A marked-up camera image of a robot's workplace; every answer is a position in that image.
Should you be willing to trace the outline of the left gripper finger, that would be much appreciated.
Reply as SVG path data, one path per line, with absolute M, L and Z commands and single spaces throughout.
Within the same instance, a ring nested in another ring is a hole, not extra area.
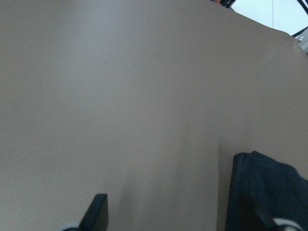
M 79 224 L 80 231 L 106 231 L 109 223 L 107 194 L 96 194 Z

